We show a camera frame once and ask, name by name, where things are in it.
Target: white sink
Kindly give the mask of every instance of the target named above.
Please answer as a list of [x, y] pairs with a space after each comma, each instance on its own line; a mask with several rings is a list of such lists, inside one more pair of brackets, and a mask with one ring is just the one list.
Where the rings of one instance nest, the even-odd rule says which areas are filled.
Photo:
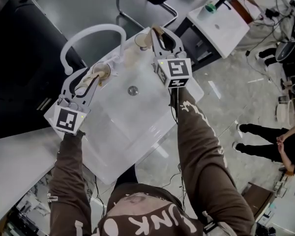
[[[169, 92], [151, 66], [154, 53], [148, 50], [141, 55], [140, 62], [122, 69], [118, 77], [96, 90], [91, 113], [81, 127], [86, 132], [83, 163], [105, 184], [115, 181], [140, 160], [176, 124], [169, 107]], [[137, 87], [137, 95], [128, 93], [131, 86]], [[193, 78], [187, 89], [196, 101], [203, 97]], [[45, 114], [50, 123], [53, 111], [52, 106]]]

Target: person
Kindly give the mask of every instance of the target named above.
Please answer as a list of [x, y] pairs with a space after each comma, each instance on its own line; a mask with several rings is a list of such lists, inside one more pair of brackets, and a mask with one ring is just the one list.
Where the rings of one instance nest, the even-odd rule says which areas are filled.
[[244, 0], [246, 2], [257, 6], [261, 15], [249, 24], [250, 30], [236, 50], [252, 50], [256, 46], [269, 46], [291, 39], [295, 12], [292, 11], [290, 0]]
[[[275, 64], [278, 61], [275, 58], [275, 54], [276, 54], [276, 48], [268, 48], [262, 52], [259, 52], [256, 54], [256, 59], [265, 59], [265, 65], [266, 67], [268, 67], [271, 64]], [[284, 59], [283, 61], [281, 61], [280, 63], [285, 64], [285, 63], [292, 63], [295, 62], [295, 48], [292, 50], [291, 54], [287, 56], [286, 59]]]
[[243, 133], [258, 135], [272, 144], [252, 146], [234, 142], [234, 149], [248, 155], [281, 162], [287, 171], [295, 174], [295, 127], [288, 130], [286, 128], [266, 128], [254, 124], [238, 124], [237, 129]]
[[[203, 235], [211, 229], [211, 236], [255, 234], [252, 211], [236, 190], [215, 132], [189, 92], [180, 88], [178, 95], [179, 160], [198, 219], [188, 217], [167, 190], [138, 183], [133, 166], [117, 180], [94, 236]], [[92, 234], [82, 177], [83, 135], [65, 134], [57, 154], [48, 194], [50, 236]]]

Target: sink drain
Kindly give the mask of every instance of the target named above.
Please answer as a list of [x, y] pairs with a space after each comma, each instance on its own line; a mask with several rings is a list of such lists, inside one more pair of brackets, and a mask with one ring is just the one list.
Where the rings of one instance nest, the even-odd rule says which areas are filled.
[[135, 96], [139, 93], [139, 90], [136, 86], [130, 86], [128, 88], [128, 94], [130, 94], [131, 96]]

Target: hand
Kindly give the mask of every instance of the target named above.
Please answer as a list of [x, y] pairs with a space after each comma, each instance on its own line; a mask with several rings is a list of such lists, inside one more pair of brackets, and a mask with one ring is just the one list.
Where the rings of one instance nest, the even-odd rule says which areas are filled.
[[284, 143], [277, 143], [277, 147], [280, 153], [284, 152]]
[[283, 142], [285, 142], [285, 140], [286, 140], [285, 135], [281, 135], [281, 136], [279, 136], [279, 137], [276, 138], [276, 141], [278, 143], [283, 143]]

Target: floor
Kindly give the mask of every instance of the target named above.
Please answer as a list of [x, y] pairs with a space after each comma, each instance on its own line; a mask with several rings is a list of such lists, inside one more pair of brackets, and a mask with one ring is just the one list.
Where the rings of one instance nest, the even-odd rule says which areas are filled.
[[[118, 16], [115, 0], [37, 0], [50, 20], [70, 38], [78, 31], [96, 24], [119, 24], [127, 37], [133, 36], [140, 29], [133, 23]], [[170, 15], [161, 7], [154, 6], [146, 0], [120, 0], [121, 7], [144, 26], [153, 23], [162, 25], [170, 19]], [[178, 10], [179, 18], [169, 26], [170, 30], [178, 27], [185, 14], [204, 4], [206, 0], [169, 0], [168, 4]], [[108, 32], [94, 35], [81, 40], [75, 49], [91, 65], [99, 60], [114, 47], [119, 45], [119, 37]], [[264, 68], [256, 62], [255, 53], [249, 57], [250, 65], [259, 71]], [[278, 177], [280, 165], [268, 159], [240, 154], [232, 149], [234, 141], [245, 144], [263, 145], [266, 141], [253, 135], [239, 134], [236, 123], [254, 123], [263, 126], [281, 128], [275, 119], [275, 109], [278, 96], [282, 95], [279, 80], [282, 76], [280, 65], [272, 65], [269, 75], [274, 82], [269, 82], [249, 66], [243, 53], [235, 53], [227, 59], [220, 59], [193, 74], [196, 81], [205, 92], [205, 96], [198, 106], [206, 114], [210, 125], [215, 130], [225, 150], [229, 170], [241, 192], [247, 182], [253, 182], [264, 188], [271, 189], [273, 181]], [[160, 149], [164, 149], [170, 156], [165, 158]], [[177, 127], [166, 136], [160, 148], [143, 158], [137, 164], [139, 182], [164, 186], [169, 184], [172, 175], [178, 173], [177, 165]], [[173, 195], [182, 200], [180, 176], [175, 176], [171, 184], [166, 187]], [[106, 204], [113, 190], [113, 185], [106, 186], [99, 183], [101, 199]], [[91, 199], [93, 228], [100, 219], [102, 206], [93, 193]], [[194, 217], [195, 214], [186, 198], [186, 212]]]

